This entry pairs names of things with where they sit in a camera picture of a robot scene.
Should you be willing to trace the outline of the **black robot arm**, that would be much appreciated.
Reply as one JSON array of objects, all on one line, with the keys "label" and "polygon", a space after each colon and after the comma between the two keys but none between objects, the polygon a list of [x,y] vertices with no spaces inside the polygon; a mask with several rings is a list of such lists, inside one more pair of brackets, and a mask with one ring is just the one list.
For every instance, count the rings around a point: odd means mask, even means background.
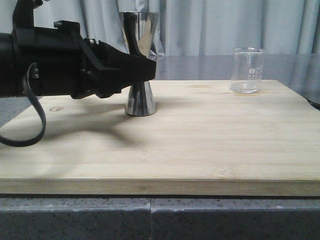
[{"label": "black robot arm", "polygon": [[73,99],[108,98],[156,73],[155,61],[102,41],[90,43],[81,37],[79,23],[61,20],[54,28],[14,28],[0,35],[1,97],[22,96],[22,78],[32,63],[38,67],[30,79],[36,96]]}]

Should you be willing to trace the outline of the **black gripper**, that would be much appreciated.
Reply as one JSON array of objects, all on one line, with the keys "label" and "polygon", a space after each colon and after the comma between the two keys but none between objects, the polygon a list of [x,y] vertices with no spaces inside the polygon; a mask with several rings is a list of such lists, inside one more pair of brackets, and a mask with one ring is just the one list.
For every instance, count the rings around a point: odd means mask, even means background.
[{"label": "black gripper", "polygon": [[98,59],[105,67],[89,67],[78,22],[60,20],[54,28],[15,25],[11,35],[11,95],[15,97],[23,94],[22,77],[32,63],[37,64],[38,73],[30,86],[37,96],[70,95],[82,99],[96,95],[105,99],[156,75],[154,60],[124,53],[100,40]]}]

